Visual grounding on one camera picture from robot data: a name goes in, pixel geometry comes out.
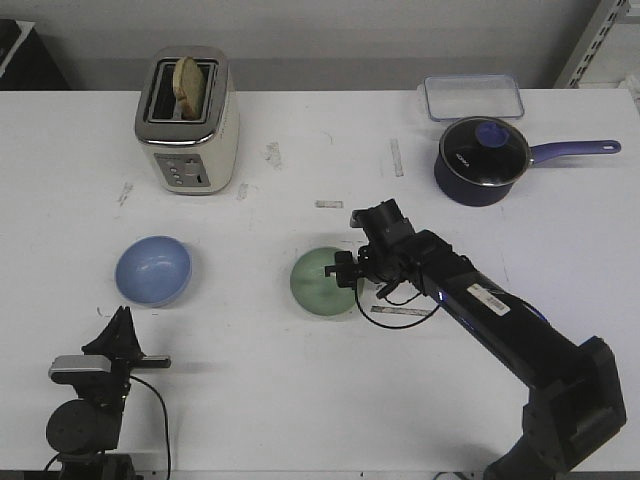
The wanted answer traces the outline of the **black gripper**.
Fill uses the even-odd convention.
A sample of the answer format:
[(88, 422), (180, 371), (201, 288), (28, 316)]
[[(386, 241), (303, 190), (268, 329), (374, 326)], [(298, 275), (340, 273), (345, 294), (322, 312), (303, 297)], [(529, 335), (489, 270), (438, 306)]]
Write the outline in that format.
[(424, 289), (417, 261), (404, 250), (416, 232), (394, 199), (354, 210), (351, 227), (362, 229), (368, 244), (359, 248), (357, 263), (350, 251), (338, 251), (334, 254), (336, 265), (324, 267), (325, 276), (334, 276), (338, 288), (357, 289), (359, 280), (365, 278), (386, 284), (386, 290), (405, 281), (417, 290)]
[[(122, 326), (122, 345), (120, 327)], [(168, 369), (169, 355), (146, 355), (142, 352), (129, 307), (120, 306), (107, 326), (93, 342), (81, 348), (83, 358), (103, 366), (96, 372), (83, 373), (79, 398), (106, 410), (123, 410), (131, 389), (132, 372)]]

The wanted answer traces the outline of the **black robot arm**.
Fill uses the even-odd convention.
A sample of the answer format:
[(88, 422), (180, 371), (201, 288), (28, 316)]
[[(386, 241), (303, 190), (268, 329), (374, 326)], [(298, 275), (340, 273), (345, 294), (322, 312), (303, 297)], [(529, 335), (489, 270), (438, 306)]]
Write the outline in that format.
[(368, 244), (326, 266), (341, 288), (409, 282), (458, 321), (529, 389), (522, 436), (484, 471), (486, 479), (566, 474), (626, 423), (615, 356), (599, 337), (572, 343), (528, 302), (505, 291), (429, 230), (417, 232), (394, 200), (355, 210), (350, 225)]
[(104, 330), (80, 354), (56, 357), (50, 380), (71, 386), (77, 397), (59, 406), (46, 426), (46, 439), (61, 464), (59, 479), (142, 479), (129, 454), (118, 453), (131, 383), (156, 393), (136, 377), (138, 370), (167, 369), (168, 356), (148, 356), (139, 344), (131, 310), (119, 307)]

